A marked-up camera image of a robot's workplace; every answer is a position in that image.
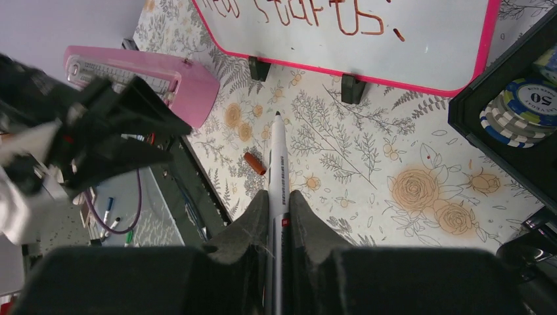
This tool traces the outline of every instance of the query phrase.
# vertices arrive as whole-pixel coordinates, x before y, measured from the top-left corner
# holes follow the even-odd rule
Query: green marker
[[[131,239],[133,238],[133,230],[129,231],[126,235],[125,235],[125,244],[123,245],[124,247],[128,247],[129,244],[131,244]]]

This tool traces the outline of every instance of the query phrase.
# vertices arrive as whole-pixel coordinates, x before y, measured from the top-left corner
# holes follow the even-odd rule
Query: flower pattern
[[[489,61],[547,11],[531,1],[504,1]],[[213,111],[189,140],[213,184],[218,175],[234,219],[267,185],[243,154],[268,165],[276,111],[286,125],[291,189],[354,245],[496,251],[519,226],[509,222],[541,207],[448,126],[448,98],[370,84],[360,104],[346,104],[341,77],[281,65],[266,82],[253,81],[246,59],[213,44],[191,0],[148,0],[134,40],[140,50],[199,62],[220,80]]]

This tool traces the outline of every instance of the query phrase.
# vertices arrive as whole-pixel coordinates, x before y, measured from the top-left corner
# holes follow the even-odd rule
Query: poker chip
[[[497,130],[494,129],[493,126],[487,120],[485,109],[482,110],[481,113],[479,113],[479,121],[480,121],[481,126],[483,127],[483,129],[491,137],[493,137],[495,140],[497,140],[497,141],[499,141],[503,144],[506,144],[508,146],[514,146],[514,147],[517,147],[517,148],[531,148],[532,146],[534,146],[534,143],[526,143],[526,142],[515,141],[515,140],[509,139],[509,138],[501,135],[499,132],[497,132]]]
[[[499,125],[512,133],[525,137],[545,138],[555,131],[555,128],[537,126],[516,117],[510,109],[505,106],[502,95],[499,95],[492,101],[491,113]]]
[[[503,92],[507,107],[517,116],[540,126],[557,126],[557,87],[541,79],[517,79]]]
[[[534,67],[546,79],[557,85],[557,51],[555,48],[547,50],[534,62]]]
[[[493,117],[493,109],[492,104],[488,104],[485,109],[485,118],[489,125],[500,135],[504,136],[505,138],[509,138],[510,140],[514,140],[516,142],[524,142],[524,143],[536,143],[540,142],[544,137],[541,138],[533,138],[528,136],[523,136],[518,133],[514,133],[511,130],[503,127],[500,125],[497,120]]]

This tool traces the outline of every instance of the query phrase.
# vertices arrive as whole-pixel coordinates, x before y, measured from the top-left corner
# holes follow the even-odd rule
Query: whiteboard frame
[[[206,22],[205,17],[203,16],[202,11],[197,4],[197,0],[192,0],[192,2],[193,2],[193,5],[195,6],[195,9],[199,13],[199,16],[201,17],[201,21],[203,21],[203,25],[205,25],[205,28],[207,29],[207,32],[209,32],[209,36],[211,37],[213,43],[215,43],[215,45],[223,53],[225,53],[227,55],[230,55],[230,56],[239,57],[239,58],[250,57],[250,55],[247,55],[247,54],[241,54],[241,53],[225,50],[215,40],[215,37],[213,36],[213,32],[210,30],[209,25]],[[299,69],[309,70],[309,71],[313,71],[313,72],[321,72],[323,74],[336,75],[336,76],[342,76],[343,74],[351,74],[356,79],[358,79],[360,81],[365,81],[365,82],[369,82],[369,83],[377,83],[377,84],[387,85],[387,86],[391,86],[391,87],[398,87],[398,88],[401,88],[401,89],[413,90],[413,91],[418,91],[418,92],[426,93],[426,94],[453,97],[453,96],[456,96],[459,92],[461,92],[461,90],[463,90],[466,86],[468,86],[468,84],[470,84],[470,82],[472,82],[477,76],[479,76],[484,71],[486,63],[487,63],[487,57],[488,57],[488,54],[489,54],[489,49],[491,47],[491,41],[493,39],[493,34],[495,32],[495,24],[497,23],[497,15],[499,13],[500,5],[501,5],[501,0],[488,0],[487,9],[486,9],[486,12],[485,12],[483,29],[481,31],[481,37],[480,37],[480,40],[479,40],[478,55],[476,56],[476,64],[474,66],[474,71],[472,73],[472,77],[470,78],[469,82],[467,82],[467,84],[465,84],[464,86],[462,86],[461,88],[456,89],[456,90],[446,91],[446,90],[440,90],[440,89],[433,89],[433,88],[430,88],[430,87],[422,87],[422,86],[419,86],[419,85],[412,85],[412,84],[403,83],[403,82],[396,82],[396,81],[391,81],[391,80],[387,80],[387,79],[381,79],[381,78],[378,78],[378,77],[370,77],[370,76],[367,76],[367,75],[360,75],[360,74],[356,74],[356,73],[345,73],[345,72],[342,72],[342,71],[339,71],[339,70],[320,68],[320,67],[309,66],[309,65],[305,65],[305,64],[297,64],[295,62],[275,60],[275,59],[272,59],[272,58],[264,58],[264,57],[260,57],[260,56],[255,56],[255,57],[257,57],[257,59],[260,60],[260,61],[268,62],[270,64],[279,64],[281,66],[288,66],[288,67],[299,68]]]

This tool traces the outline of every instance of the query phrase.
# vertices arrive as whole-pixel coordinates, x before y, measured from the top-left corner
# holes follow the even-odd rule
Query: black clip
[[[351,74],[343,74],[340,90],[340,99],[346,104],[360,104],[366,83],[356,79]]]
[[[271,64],[268,62],[260,61],[257,57],[249,56],[248,64],[250,65],[250,74],[252,75],[252,80],[265,82],[267,79],[267,74],[269,74],[269,69],[271,69]]]

